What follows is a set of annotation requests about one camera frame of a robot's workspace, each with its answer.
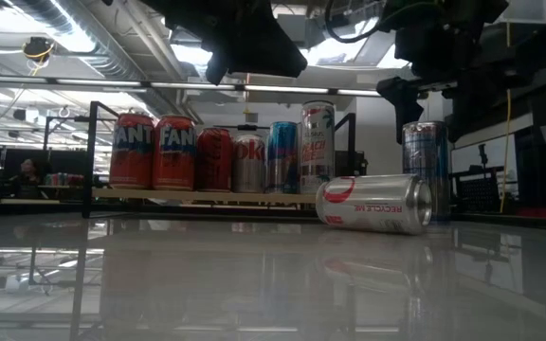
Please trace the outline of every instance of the tall can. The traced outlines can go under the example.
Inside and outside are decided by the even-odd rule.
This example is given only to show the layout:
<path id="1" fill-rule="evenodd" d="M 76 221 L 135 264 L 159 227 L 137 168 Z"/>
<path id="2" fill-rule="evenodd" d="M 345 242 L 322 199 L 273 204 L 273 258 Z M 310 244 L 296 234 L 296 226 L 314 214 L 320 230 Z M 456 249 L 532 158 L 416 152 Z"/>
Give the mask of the tall can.
<path id="1" fill-rule="evenodd" d="M 315 194 L 334 177 L 334 105 L 314 100 L 302 105 L 300 133 L 300 193 Z"/>
<path id="2" fill-rule="evenodd" d="M 256 134 L 238 135 L 233 146 L 233 191 L 264 192 L 264 170 L 263 138 Z"/>
<path id="3" fill-rule="evenodd" d="M 420 234 L 431 216 L 431 193 L 418 175 L 342 176 L 321 185 L 319 218 L 332 226 Z"/>
<path id="4" fill-rule="evenodd" d="M 434 222 L 446 222 L 450 214 L 447 169 L 447 128 L 444 122 L 412 122 L 402 130 L 403 169 L 428 183 Z"/>
<path id="5" fill-rule="evenodd" d="M 231 190 L 233 141 L 227 129 L 206 128 L 197 137 L 195 186 L 203 191 Z"/>
<path id="6" fill-rule="evenodd" d="M 296 194 L 299 189 L 297 124 L 271 124 L 266 151 L 266 192 Z"/>
<path id="7" fill-rule="evenodd" d="M 193 190 L 195 125 L 188 117 L 166 115 L 155 127 L 153 188 Z"/>
<path id="8" fill-rule="evenodd" d="M 113 188 L 142 189 L 151 185 L 153 121 L 144 115 L 121 114 L 113 131 L 109 183 Z"/>

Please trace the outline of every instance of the glossy table surface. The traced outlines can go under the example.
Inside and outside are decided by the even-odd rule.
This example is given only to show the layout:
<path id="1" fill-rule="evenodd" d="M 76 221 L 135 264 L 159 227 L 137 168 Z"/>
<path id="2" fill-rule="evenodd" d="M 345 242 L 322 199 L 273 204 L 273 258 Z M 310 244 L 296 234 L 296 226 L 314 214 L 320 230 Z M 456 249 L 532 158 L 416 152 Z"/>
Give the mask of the glossy table surface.
<path id="1" fill-rule="evenodd" d="M 69 339 L 546 340 L 546 231 L 0 218 L 0 340 Z"/>

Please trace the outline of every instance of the duct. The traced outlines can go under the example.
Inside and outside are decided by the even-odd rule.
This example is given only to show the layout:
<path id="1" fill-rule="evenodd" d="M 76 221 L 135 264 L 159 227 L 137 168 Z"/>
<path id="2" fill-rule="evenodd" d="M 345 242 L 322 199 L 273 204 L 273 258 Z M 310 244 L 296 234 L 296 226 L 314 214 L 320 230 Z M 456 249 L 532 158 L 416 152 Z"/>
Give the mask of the duct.
<path id="1" fill-rule="evenodd" d="M 5 0 L 14 9 L 44 25 L 47 33 L 67 49 L 74 52 L 90 52 L 107 55 L 108 58 L 83 58 L 82 60 L 111 80 L 144 80 L 145 75 L 132 61 L 118 42 L 81 1 L 57 0 Z M 148 89 L 146 93 L 132 93 L 144 101 L 158 116 L 173 111 L 184 115 L 175 103 L 167 100 L 159 91 Z"/>

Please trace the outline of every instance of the wire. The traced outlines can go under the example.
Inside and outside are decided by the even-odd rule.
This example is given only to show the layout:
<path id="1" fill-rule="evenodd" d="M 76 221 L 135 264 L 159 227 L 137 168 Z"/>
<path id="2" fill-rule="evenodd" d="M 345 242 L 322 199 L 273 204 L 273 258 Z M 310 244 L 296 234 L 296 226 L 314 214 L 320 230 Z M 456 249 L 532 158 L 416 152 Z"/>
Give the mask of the wire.
<path id="1" fill-rule="evenodd" d="M 333 4 L 334 4 L 334 0 L 328 0 L 328 4 L 326 4 L 326 9 L 325 9 L 325 12 L 324 12 L 324 23 L 326 25 L 326 30 L 328 31 L 328 34 L 332 38 L 334 38 L 336 41 L 344 43 L 344 44 L 351 44 L 351 43 L 359 42 L 360 40 L 362 40 L 364 38 L 370 37 L 371 35 L 375 34 L 376 31 L 378 31 L 379 27 L 383 26 L 384 24 L 387 24 L 390 20 L 393 20 L 393 19 L 397 18 L 399 15 L 405 14 L 409 10 L 413 10 L 413 9 L 416 9 L 416 8 L 435 8 L 435 9 L 437 9 L 439 11 L 444 10 L 442 7 L 437 5 L 437 2 L 433 2 L 433 3 L 431 3 L 431 2 L 415 3 L 415 4 L 405 6 L 405 7 L 401 8 L 401 9 L 397 10 L 395 13 L 393 13 L 390 16 L 388 16 L 387 18 L 385 18 L 385 20 L 379 21 L 378 23 L 376 23 L 376 25 L 371 30 L 369 30 L 366 33 L 362 33 L 362 34 L 359 34 L 359 35 L 351 37 L 351 38 L 342 38 L 342 37 L 338 36 L 334 32 L 334 29 L 330 25 L 331 12 L 332 12 L 332 5 Z"/>
<path id="2" fill-rule="evenodd" d="M 507 22 L 507 47 L 511 47 L 511 23 Z M 502 197 L 500 199 L 500 213 L 504 211 L 504 202 L 507 196 L 507 159 L 509 155 L 509 131 L 511 129 L 511 89 L 507 89 L 507 128 L 504 133 L 504 167 L 502 177 Z"/>

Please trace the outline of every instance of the person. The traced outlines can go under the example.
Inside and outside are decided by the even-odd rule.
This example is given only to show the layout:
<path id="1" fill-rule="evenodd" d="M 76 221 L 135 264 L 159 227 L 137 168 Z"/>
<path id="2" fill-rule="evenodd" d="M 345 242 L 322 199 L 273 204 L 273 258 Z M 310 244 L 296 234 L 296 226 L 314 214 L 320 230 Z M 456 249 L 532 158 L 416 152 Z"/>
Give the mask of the person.
<path id="1" fill-rule="evenodd" d="M 37 186 L 44 181 L 48 173 L 48 164 L 41 163 L 37 159 L 29 158 L 20 164 L 20 174 L 12 177 L 13 192 L 16 198 L 40 199 L 44 195 Z"/>

